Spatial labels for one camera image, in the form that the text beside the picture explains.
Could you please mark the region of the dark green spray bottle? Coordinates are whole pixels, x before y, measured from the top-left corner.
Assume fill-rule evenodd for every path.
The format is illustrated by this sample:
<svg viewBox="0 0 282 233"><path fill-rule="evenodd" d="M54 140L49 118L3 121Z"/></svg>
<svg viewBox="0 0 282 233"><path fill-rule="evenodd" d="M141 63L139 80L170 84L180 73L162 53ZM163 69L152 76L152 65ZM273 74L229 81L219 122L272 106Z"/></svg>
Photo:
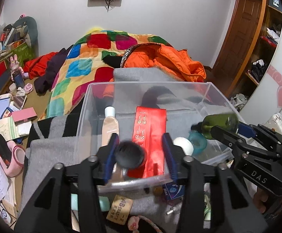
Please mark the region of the dark green spray bottle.
<svg viewBox="0 0 282 233"><path fill-rule="evenodd" d="M192 125L190 129L206 135L210 134L214 126L235 133L239 126L238 116L233 113L208 115L198 124Z"/></svg>

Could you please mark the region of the teal tape roll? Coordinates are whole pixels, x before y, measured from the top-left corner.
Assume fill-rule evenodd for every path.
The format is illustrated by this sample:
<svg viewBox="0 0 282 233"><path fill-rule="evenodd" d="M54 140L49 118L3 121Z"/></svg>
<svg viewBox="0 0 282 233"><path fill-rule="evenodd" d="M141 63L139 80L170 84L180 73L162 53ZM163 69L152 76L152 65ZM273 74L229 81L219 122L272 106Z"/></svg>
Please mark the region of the teal tape roll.
<svg viewBox="0 0 282 233"><path fill-rule="evenodd" d="M194 150L193 155L201 154L207 147L207 139L199 132L192 130L189 132L188 140L191 142Z"/></svg>

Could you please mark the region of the white tape roll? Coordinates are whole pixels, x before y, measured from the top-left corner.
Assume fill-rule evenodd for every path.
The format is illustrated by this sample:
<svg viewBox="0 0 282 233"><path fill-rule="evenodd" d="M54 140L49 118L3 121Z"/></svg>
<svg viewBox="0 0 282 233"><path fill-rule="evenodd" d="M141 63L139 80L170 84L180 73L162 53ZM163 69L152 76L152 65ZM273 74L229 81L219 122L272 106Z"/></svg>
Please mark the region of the white tape roll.
<svg viewBox="0 0 282 233"><path fill-rule="evenodd" d="M191 156L194 152L192 143L185 137L177 137L173 140L173 144L179 146L184 151L185 155Z"/></svg>

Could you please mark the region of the mint green tube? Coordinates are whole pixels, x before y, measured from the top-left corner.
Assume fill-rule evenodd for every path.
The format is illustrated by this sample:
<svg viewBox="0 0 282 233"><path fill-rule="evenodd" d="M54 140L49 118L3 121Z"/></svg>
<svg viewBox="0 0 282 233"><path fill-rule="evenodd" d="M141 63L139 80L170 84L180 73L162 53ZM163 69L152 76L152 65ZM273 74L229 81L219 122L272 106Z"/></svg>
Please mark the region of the mint green tube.
<svg viewBox="0 0 282 233"><path fill-rule="evenodd" d="M71 194L71 210L79 211L80 202L78 202L79 200L78 198L79 198L78 194ZM90 205L90 207L92 207L92 205L96 204L96 199L83 198L81 199L81 202L85 203L86 205ZM109 211L111 208L111 204L108 197L99 196L98 203L100 205L100 210L102 212Z"/></svg>

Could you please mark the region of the red foil pouch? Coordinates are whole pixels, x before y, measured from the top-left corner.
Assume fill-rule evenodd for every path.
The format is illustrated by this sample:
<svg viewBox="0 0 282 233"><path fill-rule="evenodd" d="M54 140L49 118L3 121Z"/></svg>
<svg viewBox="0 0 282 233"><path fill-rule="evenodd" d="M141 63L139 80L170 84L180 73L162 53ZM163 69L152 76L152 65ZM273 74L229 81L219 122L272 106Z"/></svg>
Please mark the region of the red foil pouch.
<svg viewBox="0 0 282 233"><path fill-rule="evenodd" d="M166 132L166 110L138 106L133 127L132 141L145 149L144 165L128 170L131 178L148 178L164 174L165 157L162 135Z"/></svg>

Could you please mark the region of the clear plastic storage box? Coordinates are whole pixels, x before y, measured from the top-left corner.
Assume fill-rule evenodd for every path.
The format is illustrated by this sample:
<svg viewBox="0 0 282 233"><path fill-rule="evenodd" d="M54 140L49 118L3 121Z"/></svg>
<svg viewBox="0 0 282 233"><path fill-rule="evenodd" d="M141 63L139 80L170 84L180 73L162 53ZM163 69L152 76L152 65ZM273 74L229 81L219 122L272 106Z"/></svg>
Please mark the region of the clear plastic storage box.
<svg viewBox="0 0 282 233"><path fill-rule="evenodd" d="M114 169L101 193L154 187L170 182L161 147L162 134L188 138L192 125L206 116L235 113L236 109L212 83L115 82L87 88L77 128L74 163L95 155L103 145L105 108L115 110L119 138L132 140L147 151L146 163L135 170Z"/></svg>

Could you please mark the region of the beige cosmetic tube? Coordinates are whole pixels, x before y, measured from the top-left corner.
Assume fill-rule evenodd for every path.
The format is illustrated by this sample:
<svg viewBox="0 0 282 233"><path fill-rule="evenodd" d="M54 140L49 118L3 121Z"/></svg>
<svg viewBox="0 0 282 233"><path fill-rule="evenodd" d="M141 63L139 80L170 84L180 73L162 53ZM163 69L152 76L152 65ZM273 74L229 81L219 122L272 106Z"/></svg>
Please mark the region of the beige cosmetic tube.
<svg viewBox="0 0 282 233"><path fill-rule="evenodd" d="M119 124L113 106L105 108L105 118L102 125L102 146L106 146L113 133L119 134Z"/></svg>

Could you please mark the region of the wooden tag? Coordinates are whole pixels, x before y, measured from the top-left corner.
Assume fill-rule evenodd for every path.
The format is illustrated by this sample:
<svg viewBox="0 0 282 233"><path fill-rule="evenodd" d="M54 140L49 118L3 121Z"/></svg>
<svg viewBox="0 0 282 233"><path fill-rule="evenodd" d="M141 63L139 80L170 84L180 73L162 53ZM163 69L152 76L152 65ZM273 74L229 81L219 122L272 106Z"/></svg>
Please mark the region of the wooden tag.
<svg viewBox="0 0 282 233"><path fill-rule="evenodd" d="M119 225L125 225L133 206L133 202L134 201L130 198L116 195L106 219Z"/></svg>

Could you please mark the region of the pink headphones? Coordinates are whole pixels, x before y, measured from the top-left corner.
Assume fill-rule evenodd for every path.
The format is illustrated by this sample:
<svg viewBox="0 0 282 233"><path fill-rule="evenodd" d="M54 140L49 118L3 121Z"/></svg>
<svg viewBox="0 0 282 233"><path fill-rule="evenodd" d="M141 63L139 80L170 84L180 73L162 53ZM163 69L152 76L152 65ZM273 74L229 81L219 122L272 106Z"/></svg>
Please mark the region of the pink headphones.
<svg viewBox="0 0 282 233"><path fill-rule="evenodd" d="M18 176L25 160L25 150L13 140L6 141L0 134L0 164L8 177Z"/></svg>

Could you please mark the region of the grey black blanket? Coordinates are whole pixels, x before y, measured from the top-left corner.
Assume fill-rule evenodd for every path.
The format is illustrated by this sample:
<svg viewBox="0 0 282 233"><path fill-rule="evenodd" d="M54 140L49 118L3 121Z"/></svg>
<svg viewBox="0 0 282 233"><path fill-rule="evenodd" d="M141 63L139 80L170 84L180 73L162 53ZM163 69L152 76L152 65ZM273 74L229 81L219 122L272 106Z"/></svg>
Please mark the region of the grey black blanket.
<svg viewBox="0 0 282 233"><path fill-rule="evenodd" d="M114 71L115 82L177 82L171 79L158 68L117 68ZM41 122L32 125L31 133L37 135L37 139L31 139L26 149L25 162L26 175L22 194L21 213L27 202L34 194L40 183L54 167L56 163L63 163L65 166L77 165L74 163L74 151L77 142L77 128L80 114L68 114L48 118L42 121L47 124L47 130L41 128ZM162 207L157 205L152 195L144 193L144 188L127 191L113 191L101 193L98 196L121 195L132 199L132 212L136 216L141 215L151 219L164 215ZM77 193L77 184L72 185L72 193ZM119 226L106 219L102 213L106 232L112 225Z"/></svg>

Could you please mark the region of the wooden door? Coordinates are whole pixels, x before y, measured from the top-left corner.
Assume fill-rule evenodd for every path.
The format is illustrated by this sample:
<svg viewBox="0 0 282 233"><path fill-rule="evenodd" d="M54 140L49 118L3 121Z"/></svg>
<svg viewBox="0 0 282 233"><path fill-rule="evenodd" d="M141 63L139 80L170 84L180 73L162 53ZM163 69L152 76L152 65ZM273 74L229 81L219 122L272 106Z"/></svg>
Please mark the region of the wooden door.
<svg viewBox="0 0 282 233"><path fill-rule="evenodd" d="M213 67L214 84L227 97L249 51L260 18L262 0L236 0L229 27Z"/></svg>

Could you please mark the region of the pink charm trinket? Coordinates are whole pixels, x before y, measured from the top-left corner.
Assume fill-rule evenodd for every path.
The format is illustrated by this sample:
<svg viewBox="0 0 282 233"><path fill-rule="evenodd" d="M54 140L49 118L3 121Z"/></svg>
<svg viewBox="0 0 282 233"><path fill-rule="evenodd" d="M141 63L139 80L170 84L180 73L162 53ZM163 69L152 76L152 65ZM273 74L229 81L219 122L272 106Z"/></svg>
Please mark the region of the pink charm trinket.
<svg viewBox="0 0 282 233"><path fill-rule="evenodd" d="M145 216L131 216L127 223L131 232L139 233L163 233L164 230Z"/></svg>

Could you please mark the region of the orange puffer jacket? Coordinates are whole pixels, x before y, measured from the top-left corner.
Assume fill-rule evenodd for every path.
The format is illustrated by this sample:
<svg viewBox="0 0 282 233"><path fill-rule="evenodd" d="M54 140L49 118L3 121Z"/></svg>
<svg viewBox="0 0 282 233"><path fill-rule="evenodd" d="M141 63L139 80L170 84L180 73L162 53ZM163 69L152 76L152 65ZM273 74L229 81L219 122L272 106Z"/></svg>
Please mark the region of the orange puffer jacket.
<svg viewBox="0 0 282 233"><path fill-rule="evenodd" d="M158 68L178 81L204 82L206 79L203 64L192 60L187 50L159 43L137 44L123 54L108 54L102 61L112 68Z"/></svg>

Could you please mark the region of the wooden shelf unit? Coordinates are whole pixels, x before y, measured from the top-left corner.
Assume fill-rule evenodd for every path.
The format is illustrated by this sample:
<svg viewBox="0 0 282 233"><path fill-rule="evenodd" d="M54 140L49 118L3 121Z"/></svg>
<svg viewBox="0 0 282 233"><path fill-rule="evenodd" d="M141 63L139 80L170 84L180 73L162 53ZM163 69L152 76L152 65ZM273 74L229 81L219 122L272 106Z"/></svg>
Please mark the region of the wooden shelf unit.
<svg viewBox="0 0 282 233"><path fill-rule="evenodd" d="M269 34L272 30L277 36L282 29L282 6L279 0L236 0L232 23L243 28L240 22L248 20L242 58L237 63L231 82L224 89L227 97L242 93L251 97L260 84L273 58L279 39Z"/></svg>

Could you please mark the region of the pink flat box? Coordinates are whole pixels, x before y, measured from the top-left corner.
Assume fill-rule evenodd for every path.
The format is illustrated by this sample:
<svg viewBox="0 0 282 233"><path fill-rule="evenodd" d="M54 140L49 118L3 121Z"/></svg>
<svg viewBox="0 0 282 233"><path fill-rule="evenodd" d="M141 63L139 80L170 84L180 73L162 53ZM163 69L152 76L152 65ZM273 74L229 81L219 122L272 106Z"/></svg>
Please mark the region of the pink flat box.
<svg viewBox="0 0 282 233"><path fill-rule="evenodd" d="M36 119L37 114L33 107L12 112L12 118L15 123L27 122Z"/></svg>

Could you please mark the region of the dark purple garment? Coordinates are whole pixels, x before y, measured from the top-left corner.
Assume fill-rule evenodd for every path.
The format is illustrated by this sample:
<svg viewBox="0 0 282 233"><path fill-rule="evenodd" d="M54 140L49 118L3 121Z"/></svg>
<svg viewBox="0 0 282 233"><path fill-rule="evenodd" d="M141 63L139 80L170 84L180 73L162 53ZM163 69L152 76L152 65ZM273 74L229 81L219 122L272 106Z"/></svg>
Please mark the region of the dark purple garment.
<svg viewBox="0 0 282 233"><path fill-rule="evenodd" d="M34 88L38 95L43 95L51 90L55 78L60 68L63 66L71 48L72 45L67 49L62 48L58 53L51 57L49 61L47 61L45 74L34 81Z"/></svg>

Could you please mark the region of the pink bunny figure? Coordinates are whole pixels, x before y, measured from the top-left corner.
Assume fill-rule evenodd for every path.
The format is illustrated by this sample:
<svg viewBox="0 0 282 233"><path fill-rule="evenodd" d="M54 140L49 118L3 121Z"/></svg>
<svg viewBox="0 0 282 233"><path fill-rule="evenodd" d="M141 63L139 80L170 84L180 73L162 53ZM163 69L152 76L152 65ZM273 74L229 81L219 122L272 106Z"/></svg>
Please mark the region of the pink bunny figure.
<svg viewBox="0 0 282 233"><path fill-rule="evenodd" d="M16 88L24 88L25 80L29 78L29 74L24 72L23 68L20 66L18 57L16 54L10 57L10 74L11 80L16 85Z"/></svg>

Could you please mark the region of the red garment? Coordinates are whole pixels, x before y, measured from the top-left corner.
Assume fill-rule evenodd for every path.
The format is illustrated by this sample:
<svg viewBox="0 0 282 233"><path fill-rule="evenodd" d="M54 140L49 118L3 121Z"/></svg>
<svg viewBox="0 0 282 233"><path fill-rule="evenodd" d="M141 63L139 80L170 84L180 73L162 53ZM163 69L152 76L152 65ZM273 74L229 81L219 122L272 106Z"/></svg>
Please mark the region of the red garment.
<svg viewBox="0 0 282 233"><path fill-rule="evenodd" d="M29 79L45 75L48 61L50 61L56 54L57 52L50 52L46 55L42 55L38 58L25 62L23 71L28 73Z"/></svg>

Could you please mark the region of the colourful checkered quilt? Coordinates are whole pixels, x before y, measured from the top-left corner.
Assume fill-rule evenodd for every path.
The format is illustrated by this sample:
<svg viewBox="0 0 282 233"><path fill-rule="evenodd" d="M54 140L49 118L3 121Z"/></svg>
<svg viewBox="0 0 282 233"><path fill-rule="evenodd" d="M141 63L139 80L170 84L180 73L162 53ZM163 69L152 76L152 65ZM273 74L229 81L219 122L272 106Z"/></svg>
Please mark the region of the colourful checkered quilt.
<svg viewBox="0 0 282 233"><path fill-rule="evenodd" d="M160 43L152 34L94 29L80 38L69 51L51 87L51 94L40 120L69 114L83 99L91 83L109 82L113 68L103 62L105 56L122 55L135 44Z"/></svg>

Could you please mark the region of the green cardboard box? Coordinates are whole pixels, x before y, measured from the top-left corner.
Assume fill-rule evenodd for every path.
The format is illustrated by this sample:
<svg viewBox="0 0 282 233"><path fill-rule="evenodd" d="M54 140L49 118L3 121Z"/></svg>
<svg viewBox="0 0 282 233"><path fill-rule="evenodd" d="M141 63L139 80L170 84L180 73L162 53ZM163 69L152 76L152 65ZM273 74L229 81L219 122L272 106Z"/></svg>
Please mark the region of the green cardboard box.
<svg viewBox="0 0 282 233"><path fill-rule="evenodd" d="M4 61L6 66L10 65L10 57L17 55L17 60L20 65L23 66L27 61L33 60L36 58L35 50L32 47L29 47L26 42L21 43L18 47L14 48L9 53L5 53L0 57L0 62Z"/></svg>

